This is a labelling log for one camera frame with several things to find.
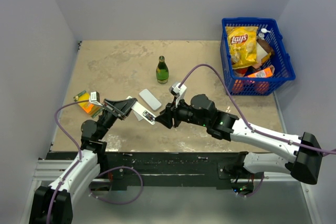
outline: glass bottle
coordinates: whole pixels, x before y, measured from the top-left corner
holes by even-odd
[[[164,61],[164,56],[159,57],[159,64],[156,68],[156,78],[158,83],[164,84],[168,82],[169,71],[166,62]]]

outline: table top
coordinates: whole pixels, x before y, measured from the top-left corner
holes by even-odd
[[[112,40],[83,41],[73,70],[65,104],[83,90],[98,91],[101,101],[138,99],[139,92],[149,89],[162,103],[153,112],[158,115],[173,100],[168,88],[181,81],[197,64],[213,66],[223,77],[220,41],[166,41],[166,40]],[[169,81],[159,84],[155,70],[158,58],[164,55],[169,68]],[[238,115],[219,79],[206,67],[198,68],[186,81],[185,101],[197,94],[206,94],[219,110]],[[281,132],[281,124],[273,95],[267,97],[234,96],[249,122]],[[81,124],[90,117],[78,105],[64,109],[60,122],[80,143]],[[138,121],[133,113],[125,121],[117,120],[103,138],[107,151],[121,152],[261,152],[251,145],[217,140],[203,127],[181,123],[176,129],[167,129],[160,123],[151,125]],[[75,145],[57,129],[52,151],[76,151]]]

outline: white wall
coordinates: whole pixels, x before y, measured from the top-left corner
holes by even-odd
[[[289,133],[313,133],[322,148],[336,148],[336,0],[290,0],[279,18],[297,79],[277,94]],[[336,157],[322,161],[310,188],[323,223],[336,219]]]
[[[0,223],[19,223],[76,41],[55,0],[0,0]]]
[[[219,40],[224,17],[278,18],[289,0],[56,0],[77,39]]]

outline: lay's chip bag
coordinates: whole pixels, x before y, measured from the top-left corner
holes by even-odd
[[[257,26],[225,27],[232,69],[247,68],[257,62]]]

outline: blue plastic basket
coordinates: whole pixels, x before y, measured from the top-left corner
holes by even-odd
[[[277,22],[271,18],[223,18],[223,34],[221,42],[221,57],[224,72],[225,84],[232,95],[269,95],[286,81],[295,79],[295,73],[290,63],[289,54],[286,52],[282,35],[277,26]],[[275,72],[270,78],[247,78],[234,75],[231,66],[231,55],[227,43],[226,26],[258,26],[260,29],[267,28],[270,33],[265,34],[265,40],[275,51],[275,55],[268,60],[262,68],[273,65]]]

